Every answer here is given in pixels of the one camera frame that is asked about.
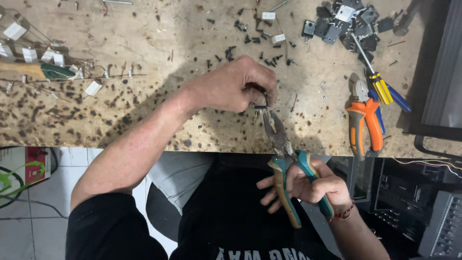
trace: orange-handled wire cutters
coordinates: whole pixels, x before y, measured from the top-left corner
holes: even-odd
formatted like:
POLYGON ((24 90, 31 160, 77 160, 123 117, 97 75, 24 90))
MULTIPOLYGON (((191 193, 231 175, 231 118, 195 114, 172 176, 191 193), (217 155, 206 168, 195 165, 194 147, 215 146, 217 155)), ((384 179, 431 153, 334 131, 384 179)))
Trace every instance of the orange-handled wire cutters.
POLYGON ((353 154, 359 161, 364 161, 366 157, 379 156, 383 147, 383 135, 377 115, 375 114, 380 102, 369 98, 367 93, 367 84, 363 80, 356 82, 353 88, 355 101, 352 102, 351 107, 346 109, 350 115, 350 146, 353 154), (371 148, 366 152, 363 147, 364 120, 366 120, 369 135, 371 136, 371 148))

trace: red bracelet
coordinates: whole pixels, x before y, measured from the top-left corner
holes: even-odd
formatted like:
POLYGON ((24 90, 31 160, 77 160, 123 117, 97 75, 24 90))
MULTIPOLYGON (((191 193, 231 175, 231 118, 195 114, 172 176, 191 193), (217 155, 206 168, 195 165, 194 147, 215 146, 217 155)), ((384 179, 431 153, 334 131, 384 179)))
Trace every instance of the red bracelet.
POLYGON ((351 204, 351 207, 346 210, 345 212, 341 213, 341 214, 335 214, 332 218, 329 219, 329 223, 330 221, 333 219, 333 218, 337 218, 337 219, 349 219, 350 218, 350 212, 351 210, 354 208, 354 199, 351 198, 351 201, 352 201, 352 204, 351 204))

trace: white tile floor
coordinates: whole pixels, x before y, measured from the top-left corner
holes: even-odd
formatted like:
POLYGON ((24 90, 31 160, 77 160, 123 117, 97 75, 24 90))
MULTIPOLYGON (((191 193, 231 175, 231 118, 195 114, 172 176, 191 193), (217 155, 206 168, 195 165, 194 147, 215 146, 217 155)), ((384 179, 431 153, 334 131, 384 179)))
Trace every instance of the white tile floor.
MULTIPOLYGON (((61 147, 60 166, 51 178, 23 192, 21 198, 45 202, 69 216, 71 192, 102 149, 61 147)), ((133 190, 138 210, 146 216, 146 197, 151 180, 146 177, 133 190)), ((43 205, 15 202, 0 209, 0 260, 64 259, 67 220, 43 205)), ((147 220, 149 234, 170 254, 177 243, 160 234, 147 220)))

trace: wooden workbench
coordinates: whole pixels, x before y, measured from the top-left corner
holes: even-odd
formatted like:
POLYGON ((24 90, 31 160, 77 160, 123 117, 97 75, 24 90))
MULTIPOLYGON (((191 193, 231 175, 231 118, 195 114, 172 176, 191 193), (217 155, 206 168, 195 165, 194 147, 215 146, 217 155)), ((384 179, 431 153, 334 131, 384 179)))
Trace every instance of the wooden workbench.
MULTIPOLYGON (((96 96, 83 99, 78 98, 79 94, 84 94, 90 80, 44 84, 46 88, 55 88, 56 93, 69 102, 45 92, 33 95, 30 93, 32 87, 27 86, 16 86, 7 95, 7 82, 0 82, 3 89, 0 94, 1 145, 104 148, 154 110, 179 85, 206 73, 207 59, 213 64, 211 69, 223 66, 228 46, 237 46, 233 50, 234 57, 247 54, 261 64, 264 62, 258 57, 262 51, 265 57, 285 52, 284 47, 272 48, 270 40, 244 44, 246 33, 233 27, 239 18, 249 24, 250 37, 257 37, 255 10, 261 16, 261 12, 268 11, 280 0, 260 0, 258 6, 254 0, 133 1, 133 6, 108 4, 105 18, 98 0, 79 0, 78 11, 74 1, 62 1, 60 7, 58 0, 2 1, 5 8, 17 9, 49 38, 65 41, 70 56, 93 59, 102 67, 112 64, 111 75, 120 74, 124 62, 127 67, 134 62, 134 73, 146 76, 128 80, 104 79, 104 86, 96 96), (242 7, 244 12, 238 16, 237 11, 242 7), (207 18, 214 19, 215 23, 207 22, 207 18), (223 61, 218 62, 215 54, 223 61)), ((389 0, 373 4, 380 18, 384 18, 392 11, 406 9, 409 2, 389 0)), ((283 119, 296 149, 319 155, 352 155, 345 111, 351 92, 345 76, 362 75, 364 65, 357 60, 358 55, 347 51, 340 41, 329 45, 318 37, 308 43, 300 38, 304 20, 316 21, 316 7, 320 5, 321 0, 291 0, 276 11, 286 38, 297 46, 288 47, 288 56, 296 64, 288 67, 280 62, 274 68, 280 81, 274 109, 283 119), (296 96, 297 102, 291 112, 296 96)), ((276 22, 271 28, 266 25, 263 28, 273 35, 280 33, 276 22)), ((396 37, 392 31, 378 35, 381 42, 373 65, 404 97, 412 84, 422 35, 419 15, 405 37, 396 37), (406 42, 387 47, 400 41, 406 42), (399 63, 389 66, 395 60, 399 63)), ((30 33, 25 37, 35 40, 30 33)), ((103 72, 97 67, 93 73, 101 76, 103 72)), ((20 75, 0 72, 0 78, 19 80, 20 75)), ((414 136, 404 135, 402 129, 397 128, 401 114, 398 105, 382 105, 381 109, 387 131, 385 136, 391 136, 384 141, 381 156, 428 157, 413 147, 414 136)), ((166 150, 271 153, 262 122, 262 117, 255 118, 253 108, 241 114, 207 108, 186 122, 166 150)), ((370 145, 368 135, 365 139, 367 148, 370 145)), ((461 154, 460 143, 428 138, 425 145, 461 154)))

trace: teal-handled pliers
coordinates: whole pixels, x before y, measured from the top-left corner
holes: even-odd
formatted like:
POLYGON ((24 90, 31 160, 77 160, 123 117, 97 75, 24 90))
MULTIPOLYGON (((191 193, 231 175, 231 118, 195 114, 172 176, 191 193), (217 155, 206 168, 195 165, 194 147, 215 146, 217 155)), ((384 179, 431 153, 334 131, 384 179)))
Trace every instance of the teal-handled pliers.
MULTIPOLYGON (((268 165, 274 170, 274 186, 276 187, 279 199, 281 200, 281 203, 284 206, 287 215, 289 216, 292 226, 296 229, 299 229, 302 227, 300 218, 298 217, 298 214, 293 207, 289 197, 289 192, 287 191, 286 187, 285 154, 288 154, 293 159, 295 164, 300 169, 302 169, 310 183, 320 178, 321 176, 311 164, 309 154, 304 151, 293 150, 292 144, 287 138, 286 131, 284 130, 284 124, 281 122, 276 113, 273 111, 270 111, 269 113, 274 120, 274 129, 269 122, 268 111, 264 112, 263 121, 265 123, 266 135, 271 141, 276 155, 272 157, 272 159, 268 162, 268 165)), ((332 218, 334 216, 334 209, 332 208, 332 205, 326 196, 321 199, 318 205, 321 213, 326 218, 332 218)))

